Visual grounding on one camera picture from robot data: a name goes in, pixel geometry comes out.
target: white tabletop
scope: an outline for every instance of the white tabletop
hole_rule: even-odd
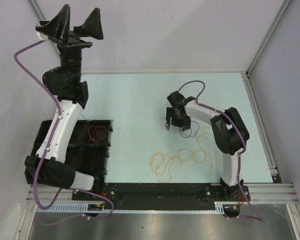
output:
[[[186,73],[186,74],[94,74],[83,75],[87,81],[89,100],[83,112],[90,120],[113,120],[110,158],[107,163],[108,183],[157,183],[156,175],[150,168],[150,158],[155,153],[173,157],[181,149],[200,149],[196,137],[183,138],[179,128],[165,128],[166,108],[170,107],[167,96],[191,80],[206,83],[206,89],[199,101],[220,110],[235,107],[238,109],[249,133],[247,150],[242,156],[242,176],[246,183],[271,183],[272,178],[260,135],[248,100],[246,89],[239,73]],[[200,83],[184,87],[185,97],[195,97],[201,90]],[[206,123],[197,121],[201,127]],[[193,134],[197,124],[192,123]],[[210,133],[209,128],[200,133]],[[212,155],[204,163],[193,159],[182,164],[176,159],[170,169],[170,183],[218,183],[222,176],[222,153],[214,139],[203,135],[201,145]],[[190,152],[182,152],[186,158]],[[202,152],[197,153],[198,161],[204,159]],[[153,168],[159,165],[157,156]],[[170,179],[167,170],[158,178],[165,182]]]

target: metal floor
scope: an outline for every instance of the metal floor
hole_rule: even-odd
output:
[[[103,220],[76,217],[54,226],[73,213],[35,214],[29,240],[295,240],[286,205],[256,205],[266,223],[252,219],[226,220],[219,214],[117,213]],[[251,215],[244,205],[241,214]]]

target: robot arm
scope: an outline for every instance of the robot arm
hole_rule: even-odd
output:
[[[213,110],[199,106],[194,97],[185,98],[178,91],[171,93],[167,99],[172,107],[167,107],[166,110],[166,128],[169,130],[172,124],[182,128],[183,131],[188,130],[191,127],[191,118],[209,124],[213,130],[215,143],[223,153],[221,184],[226,184],[228,187],[236,186],[238,152],[243,146],[236,131],[233,128],[228,129],[227,125],[230,123],[227,119]],[[224,112],[233,120],[247,142],[250,137],[249,132],[238,111],[231,107]]]
[[[64,5],[51,21],[41,21],[40,24],[41,26],[35,28],[36,31],[57,44],[60,51],[60,66],[47,71],[42,81],[49,91],[57,96],[61,112],[56,110],[41,147],[35,156],[27,156],[24,164],[27,171],[34,177],[39,160],[46,154],[38,176],[40,184],[62,189],[91,190],[95,181],[94,177],[78,172],[64,163],[73,129],[89,97],[87,82],[80,82],[81,62],[82,49],[90,48],[92,42],[86,42],[80,38],[103,39],[100,9],[95,8],[85,23],[75,26],[73,31],[70,31],[68,4]],[[59,122],[53,130],[57,119]],[[51,135],[53,135],[52,140],[47,146]]]

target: yellow rope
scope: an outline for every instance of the yellow rope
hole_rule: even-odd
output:
[[[167,155],[167,154],[163,154],[163,153],[161,153],[161,152],[157,152],[157,153],[155,153],[154,155],[152,155],[152,157],[150,158],[149,165],[150,165],[151,170],[155,173],[156,179],[157,179],[157,181],[158,181],[159,183],[169,183],[169,182],[172,181],[171,167],[172,167],[172,165],[175,163],[175,160],[176,160],[176,159],[181,161],[181,167],[182,167],[182,165],[183,165],[184,163],[187,163],[187,162],[190,161],[192,158],[193,158],[193,160],[194,160],[195,162],[197,162],[197,163],[199,163],[199,164],[202,164],[202,163],[204,163],[204,162],[206,161],[206,159],[207,159],[207,153],[208,153],[208,155],[210,156],[210,159],[211,159],[211,169],[210,169],[210,172],[209,172],[209,174],[211,174],[211,172],[212,172],[212,170],[213,170],[213,157],[212,157],[212,155],[211,155],[211,153],[210,153],[209,151],[205,150],[205,149],[201,146],[201,144],[200,144],[200,143],[201,143],[200,138],[201,138],[201,136],[203,136],[203,135],[208,135],[208,136],[210,136],[211,138],[214,138],[214,137],[213,137],[211,134],[207,133],[207,132],[202,133],[202,134],[200,134],[200,135],[197,135],[198,132],[199,132],[200,130],[202,130],[202,129],[211,129],[211,127],[208,127],[208,126],[200,127],[200,128],[196,131],[196,134],[195,134],[195,135],[196,135],[196,140],[197,140],[197,142],[198,142],[198,145],[199,145],[199,147],[200,147],[200,150],[193,151],[193,150],[191,150],[191,149],[184,148],[184,149],[181,149],[180,151],[178,151],[175,157],[174,157],[174,156]],[[187,158],[186,160],[184,160],[184,159],[180,156],[180,153],[183,152],[183,151],[189,151],[189,152],[191,152],[191,156],[190,156],[189,158]],[[197,153],[200,153],[200,152],[203,152],[203,153],[204,153],[204,159],[203,159],[202,161],[198,161],[198,160],[196,159],[196,154],[197,154]],[[154,168],[153,168],[153,164],[154,164],[154,161],[155,161],[156,156],[162,157],[162,161],[161,161],[161,163],[154,169]],[[161,166],[162,166],[165,162],[166,162],[166,164],[164,165],[164,170],[163,170],[163,172],[158,173],[158,171],[160,170]],[[161,176],[161,175],[163,175],[163,174],[166,172],[167,166],[168,166],[168,165],[169,165],[169,167],[168,167],[168,172],[169,172],[170,179],[169,179],[168,181],[161,181],[161,180],[158,178],[158,176]]]

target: wall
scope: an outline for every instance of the wall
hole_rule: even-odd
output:
[[[251,78],[277,164],[300,200],[300,0],[292,1]]]
[[[83,51],[84,72],[247,70],[284,0],[38,0],[72,26],[101,9],[104,40]]]
[[[36,41],[37,21],[24,0],[0,1],[0,223],[15,203],[25,201],[24,177],[41,121],[55,110],[49,96],[15,63],[16,51]],[[47,42],[19,58],[39,78],[58,64]]]

